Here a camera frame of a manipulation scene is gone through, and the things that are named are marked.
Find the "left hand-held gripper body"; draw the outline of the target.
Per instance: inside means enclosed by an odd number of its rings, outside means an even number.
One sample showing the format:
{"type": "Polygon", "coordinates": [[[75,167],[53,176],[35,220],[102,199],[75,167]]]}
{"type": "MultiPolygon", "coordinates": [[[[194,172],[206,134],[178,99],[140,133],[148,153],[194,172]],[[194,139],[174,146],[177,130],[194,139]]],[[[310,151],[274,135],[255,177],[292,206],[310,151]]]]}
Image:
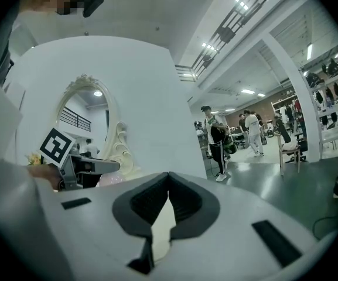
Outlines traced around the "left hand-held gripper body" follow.
{"type": "Polygon", "coordinates": [[[93,188],[99,181],[91,153],[80,153],[74,139],[52,128],[43,140],[39,153],[58,168],[58,190],[93,188]]]}

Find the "person's left hand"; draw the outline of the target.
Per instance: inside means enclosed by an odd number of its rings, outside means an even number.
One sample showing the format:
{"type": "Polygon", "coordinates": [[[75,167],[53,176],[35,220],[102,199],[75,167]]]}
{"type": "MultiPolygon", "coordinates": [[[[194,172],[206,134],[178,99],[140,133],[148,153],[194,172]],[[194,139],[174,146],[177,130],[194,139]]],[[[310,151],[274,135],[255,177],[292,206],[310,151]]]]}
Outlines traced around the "person's left hand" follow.
{"type": "Polygon", "coordinates": [[[60,172],[53,165],[30,165],[26,167],[29,174],[34,178],[47,180],[54,190],[59,190],[59,184],[62,180],[60,172]]]}

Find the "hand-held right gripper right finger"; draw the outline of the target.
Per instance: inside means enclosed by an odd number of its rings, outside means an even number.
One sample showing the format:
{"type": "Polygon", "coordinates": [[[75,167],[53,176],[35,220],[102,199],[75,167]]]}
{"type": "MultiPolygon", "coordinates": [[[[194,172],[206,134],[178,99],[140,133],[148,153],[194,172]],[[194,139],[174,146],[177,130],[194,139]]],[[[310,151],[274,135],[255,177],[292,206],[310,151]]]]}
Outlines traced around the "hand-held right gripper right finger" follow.
{"type": "Polygon", "coordinates": [[[321,259],[337,236],[318,241],[301,223],[256,194],[184,175],[216,196],[220,213],[201,236],[172,241],[153,270],[153,280],[299,280],[321,259]],[[253,224],[269,221],[300,253],[282,266],[253,224]]]}

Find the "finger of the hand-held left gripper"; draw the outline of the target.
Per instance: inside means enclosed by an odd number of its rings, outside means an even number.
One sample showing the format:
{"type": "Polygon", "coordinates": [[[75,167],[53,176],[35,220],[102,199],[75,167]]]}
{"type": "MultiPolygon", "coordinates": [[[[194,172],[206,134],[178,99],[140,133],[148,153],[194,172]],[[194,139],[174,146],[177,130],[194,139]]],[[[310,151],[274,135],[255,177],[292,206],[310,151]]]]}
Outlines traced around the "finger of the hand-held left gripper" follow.
{"type": "Polygon", "coordinates": [[[120,164],[111,160],[100,160],[89,157],[80,158],[80,173],[83,174],[107,174],[119,171],[120,164]]]}

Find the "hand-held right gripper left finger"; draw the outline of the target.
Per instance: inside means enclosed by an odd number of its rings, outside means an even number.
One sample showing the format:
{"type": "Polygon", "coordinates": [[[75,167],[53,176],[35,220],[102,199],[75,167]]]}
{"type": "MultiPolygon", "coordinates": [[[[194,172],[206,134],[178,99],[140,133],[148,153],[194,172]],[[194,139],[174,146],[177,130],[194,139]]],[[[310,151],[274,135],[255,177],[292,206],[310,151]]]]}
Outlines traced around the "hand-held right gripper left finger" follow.
{"type": "Polygon", "coordinates": [[[153,224],[146,223],[151,239],[131,235],[141,217],[132,213],[120,224],[115,214],[129,211],[129,203],[115,200],[130,190],[160,177],[159,173],[105,187],[55,193],[38,182],[40,202],[59,247],[69,261],[75,280],[146,280],[147,275],[129,267],[132,262],[161,261],[169,252],[169,202],[158,208],[153,224]]]}

